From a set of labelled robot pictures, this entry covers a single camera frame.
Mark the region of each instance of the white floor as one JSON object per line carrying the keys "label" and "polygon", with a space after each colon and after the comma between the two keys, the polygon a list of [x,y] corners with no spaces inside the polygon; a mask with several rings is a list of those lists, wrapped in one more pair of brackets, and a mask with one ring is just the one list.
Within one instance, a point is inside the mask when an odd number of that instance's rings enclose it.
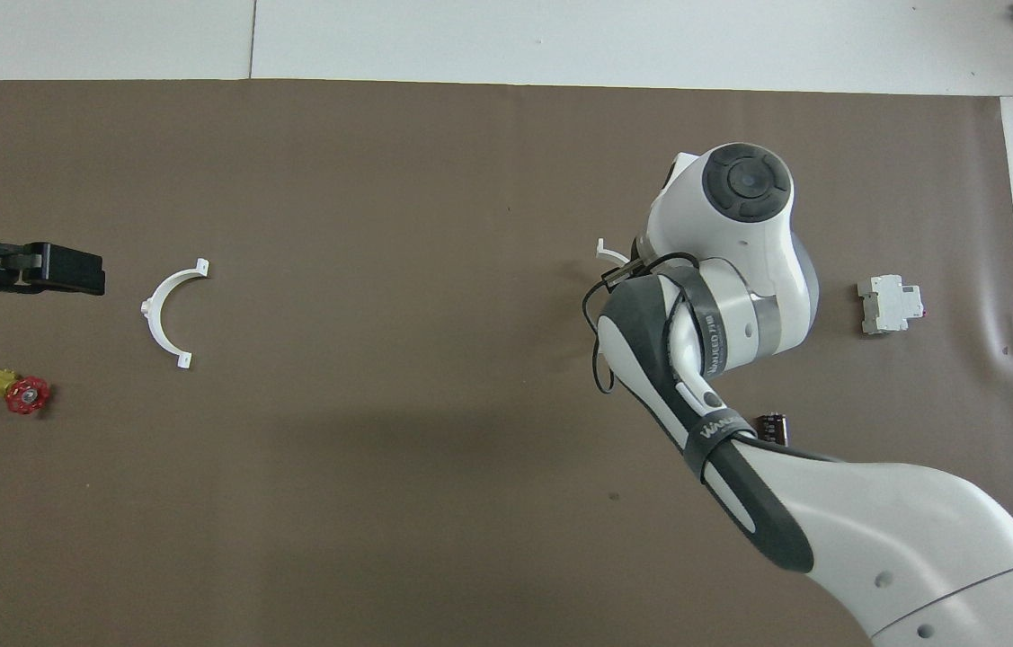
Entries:
{"label": "white floor", "polygon": [[0,0],[0,78],[999,95],[1013,188],[1012,12],[1007,0]]}

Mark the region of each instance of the black cable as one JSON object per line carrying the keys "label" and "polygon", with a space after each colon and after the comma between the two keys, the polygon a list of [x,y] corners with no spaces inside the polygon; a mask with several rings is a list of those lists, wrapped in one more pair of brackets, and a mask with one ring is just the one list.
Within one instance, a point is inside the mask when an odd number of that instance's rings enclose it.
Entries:
{"label": "black cable", "polygon": [[645,271],[650,271],[654,267],[657,267],[658,265],[661,265],[661,263],[667,262],[668,260],[674,260],[674,259],[679,259],[679,258],[682,258],[684,260],[690,261],[690,264],[692,266],[694,266],[694,267],[698,266],[699,262],[702,262],[702,261],[698,260],[697,257],[695,257],[694,254],[690,254],[690,253],[686,253],[686,252],[671,252],[671,253],[668,253],[667,255],[660,255],[660,257],[657,257],[657,258],[653,259],[653,261],[651,261],[649,263],[649,265],[645,266]]}
{"label": "black cable", "polygon": [[835,459],[834,456],[826,456],[825,454],[817,454],[816,452],[806,452],[804,450],[794,450],[793,447],[785,447],[784,444],[766,442],[764,441],[764,439],[758,439],[752,436],[735,435],[733,436],[732,439],[736,439],[736,441],[741,441],[752,447],[760,448],[760,450],[777,452],[778,454],[785,454],[788,456],[796,456],[797,459],[823,460],[826,463],[846,463],[846,460]]}
{"label": "black cable", "polygon": [[[682,306],[683,302],[690,304],[690,295],[686,294],[686,291],[682,289],[679,284],[671,281],[674,284],[675,288],[678,288],[678,295],[674,296],[674,304],[671,304],[670,315],[666,316],[666,323],[661,326],[661,347],[666,348],[666,365],[670,366],[671,376],[674,376],[675,382],[682,382],[682,376],[679,376],[678,369],[674,368],[674,350],[671,348],[670,344],[670,331],[674,328],[674,316],[678,315],[678,308]],[[690,320],[694,320],[694,308],[687,308],[690,311]]]}
{"label": "black cable", "polygon": [[586,323],[590,324],[590,331],[594,332],[594,352],[590,356],[590,372],[594,374],[594,386],[598,387],[600,392],[605,395],[614,393],[614,372],[610,372],[610,385],[602,386],[602,378],[598,377],[598,355],[600,355],[601,342],[598,340],[598,324],[594,323],[594,318],[590,316],[590,298],[593,298],[594,294],[600,291],[606,281],[598,281],[594,284],[593,288],[587,292],[585,298],[581,298],[581,316],[586,317]]}

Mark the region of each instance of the white pipe clamp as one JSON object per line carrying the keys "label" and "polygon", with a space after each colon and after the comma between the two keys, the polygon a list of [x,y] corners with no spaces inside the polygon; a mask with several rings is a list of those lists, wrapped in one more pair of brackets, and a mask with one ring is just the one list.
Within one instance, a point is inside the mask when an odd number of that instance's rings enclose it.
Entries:
{"label": "white pipe clamp", "polygon": [[624,266],[630,261],[629,258],[625,257],[625,255],[617,253],[614,250],[606,249],[606,241],[601,238],[598,238],[598,246],[594,249],[594,257],[598,258],[598,260],[608,260],[609,262],[613,262],[614,265],[617,265],[618,267]]}
{"label": "white pipe clamp", "polygon": [[167,275],[163,279],[163,282],[158,284],[158,287],[154,290],[154,294],[150,295],[150,299],[145,300],[143,307],[141,307],[143,315],[148,319],[150,336],[154,337],[157,344],[165,349],[166,352],[178,356],[179,369],[190,368],[190,353],[186,352],[185,349],[176,347],[176,345],[170,343],[170,340],[166,338],[166,332],[162,329],[162,304],[165,303],[166,298],[168,298],[174,288],[185,281],[189,281],[190,278],[206,278],[210,271],[211,262],[206,258],[199,259],[193,268],[182,269],[181,271]]}

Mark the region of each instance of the semicircular clamp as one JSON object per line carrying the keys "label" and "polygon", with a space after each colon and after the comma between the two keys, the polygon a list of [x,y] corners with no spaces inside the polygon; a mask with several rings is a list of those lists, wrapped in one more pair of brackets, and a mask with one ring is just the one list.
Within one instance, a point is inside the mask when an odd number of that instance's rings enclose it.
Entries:
{"label": "semicircular clamp", "polygon": [[210,271],[211,262],[206,258],[199,259],[193,268],[182,269],[181,271],[167,275],[161,284],[158,284],[154,294],[150,295],[150,299],[145,300],[143,307],[141,307],[143,315],[148,319],[150,336],[154,337],[157,344],[165,349],[166,352],[178,356],[179,369],[190,368],[190,353],[186,352],[185,349],[176,347],[176,345],[172,344],[166,338],[166,332],[162,329],[162,306],[174,288],[189,281],[190,278],[206,278]]}

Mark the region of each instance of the white plastic bracket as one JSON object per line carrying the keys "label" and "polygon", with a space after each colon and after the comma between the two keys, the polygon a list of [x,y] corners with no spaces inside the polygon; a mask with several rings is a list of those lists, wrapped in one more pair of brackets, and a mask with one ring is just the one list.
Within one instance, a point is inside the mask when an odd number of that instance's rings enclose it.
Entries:
{"label": "white plastic bracket", "polygon": [[617,265],[618,267],[624,266],[630,261],[629,258],[625,257],[625,255],[617,253],[614,250],[606,249],[606,242],[601,238],[598,238],[598,246],[595,247],[594,257],[598,258],[598,260],[608,260],[613,262],[614,265]]}
{"label": "white plastic bracket", "polygon": [[866,278],[858,284],[858,296],[862,298],[865,313],[862,331],[867,335],[906,331],[910,328],[908,319],[926,315],[925,307],[921,305],[921,288],[904,286],[898,274]]}
{"label": "white plastic bracket", "polygon": [[167,275],[163,279],[163,282],[158,284],[158,287],[154,290],[154,294],[150,295],[150,299],[145,300],[143,307],[141,307],[143,315],[148,319],[150,336],[154,337],[157,344],[165,349],[166,352],[178,356],[179,369],[190,368],[190,353],[186,352],[185,349],[176,347],[176,345],[170,343],[170,340],[166,338],[166,332],[162,329],[162,304],[165,303],[166,298],[168,298],[174,288],[185,281],[189,281],[190,278],[206,278],[210,271],[211,262],[206,258],[199,259],[193,268],[182,269],[181,271]]}

